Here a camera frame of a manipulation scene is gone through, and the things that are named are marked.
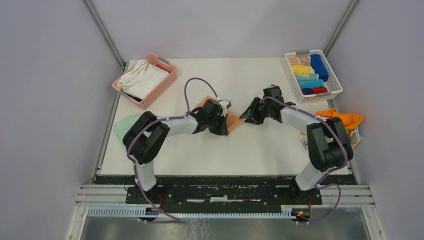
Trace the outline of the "orange polka dot towel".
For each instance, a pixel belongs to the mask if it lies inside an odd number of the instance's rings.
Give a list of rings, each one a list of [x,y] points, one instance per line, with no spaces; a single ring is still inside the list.
[[[192,111],[195,108],[202,107],[206,103],[206,101],[209,99],[215,99],[215,97],[207,95],[201,102],[199,102],[195,107],[192,108]],[[238,127],[243,121],[239,119],[239,117],[230,110],[227,110],[227,115],[228,116],[226,120],[226,126],[227,126],[228,133],[231,134],[235,130],[235,128]]]

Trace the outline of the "bright orange towel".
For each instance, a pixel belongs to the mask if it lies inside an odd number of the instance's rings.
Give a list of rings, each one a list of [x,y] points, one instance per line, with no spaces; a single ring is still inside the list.
[[[364,120],[364,115],[357,113],[340,113],[337,112],[335,108],[329,110],[317,111],[315,113],[317,116],[324,118],[339,118],[342,120],[345,130],[350,133],[358,128],[358,126]]]

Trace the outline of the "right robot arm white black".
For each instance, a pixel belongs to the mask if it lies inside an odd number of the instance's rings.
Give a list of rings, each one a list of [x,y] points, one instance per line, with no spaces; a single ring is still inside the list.
[[[263,89],[263,97],[255,97],[240,115],[245,123],[261,125],[266,118],[289,125],[307,137],[309,163],[294,179],[289,199],[302,204],[309,190],[317,187],[330,173],[344,168],[354,152],[339,117],[325,118],[309,113],[293,102],[285,102],[279,86]]]

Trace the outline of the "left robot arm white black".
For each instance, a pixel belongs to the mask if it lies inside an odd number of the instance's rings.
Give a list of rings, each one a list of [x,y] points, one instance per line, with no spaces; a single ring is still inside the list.
[[[157,198],[154,159],[166,138],[198,134],[206,130],[217,136],[228,136],[228,108],[231,105],[226,99],[209,98],[203,106],[183,116],[160,118],[146,111],[135,121],[124,135],[122,143],[128,158],[133,162],[135,184],[140,188],[138,197],[144,203],[150,204]]]

